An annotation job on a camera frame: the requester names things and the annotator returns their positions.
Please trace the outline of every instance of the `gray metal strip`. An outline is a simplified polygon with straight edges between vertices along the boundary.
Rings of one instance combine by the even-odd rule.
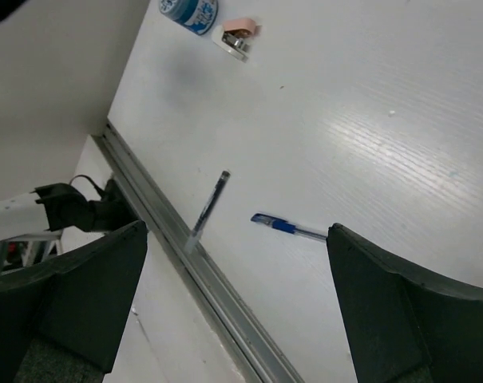
[[[94,140],[133,209],[149,230],[168,242],[212,316],[234,340],[233,351],[247,364],[245,369],[256,372],[264,382],[303,381],[205,249],[198,244],[190,255],[186,254],[189,228],[112,125]]]

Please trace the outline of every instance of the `black pen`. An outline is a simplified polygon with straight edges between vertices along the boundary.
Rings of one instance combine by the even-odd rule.
[[[195,245],[199,242],[200,236],[202,235],[202,230],[206,222],[208,221],[209,216],[212,213],[212,209],[215,207],[216,202],[218,201],[220,195],[222,194],[223,189],[225,188],[225,184],[227,183],[228,179],[230,178],[231,173],[224,170],[216,182],[215,189],[213,190],[211,196],[209,197],[206,206],[200,213],[198,220],[190,234],[188,241],[186,241],[186,245],[184,246],[184,251],[190,254],[195,247]]]

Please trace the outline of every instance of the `white surface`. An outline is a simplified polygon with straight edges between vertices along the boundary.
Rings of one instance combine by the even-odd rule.
[[[29,0],[0,24],[0,199],[69,181],[148,0]]]
[[[326,247],[340,222],[483,286],[483,0],[223,0],[247,64],[149,6],[109,117],[307,382],[354,381]]]
[[[39,195],[25,193],[0,201],[0,241],[31,232],[49,230],[44,205]]]
[[[91,176],[104,187],[112,171],[89,138],[76,174]],[[97,195],[88,181],[73,182],[89,199]],[[65,251],[83,246],[99,234],[64,230]],[[115,366],[107,383],[241,383],[244,382],[222,342],[202,315],[176,269],[153,235]],[[145,337],[141,325],[148,335]]]

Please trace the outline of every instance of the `white table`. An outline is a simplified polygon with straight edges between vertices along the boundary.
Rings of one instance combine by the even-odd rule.
[[[307,382],[355,381],[326,246],[257,211],[483,286],[483,0],[223,0],[246,64],[152,1],[109,119]]]

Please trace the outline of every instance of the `blue pen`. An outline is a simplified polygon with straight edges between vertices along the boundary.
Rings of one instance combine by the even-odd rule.
[[[317,239],[325,242],[327,234],[321,231],[310,230],[305,227],[300,227],[294,223],[289,223],[285,219],[277,218],[272,215],[257,213],[250,219],[252,222],[260,223],[264,226],[272,227],[276,230],[284,231],[293,235],[301,235],[303,237]]]

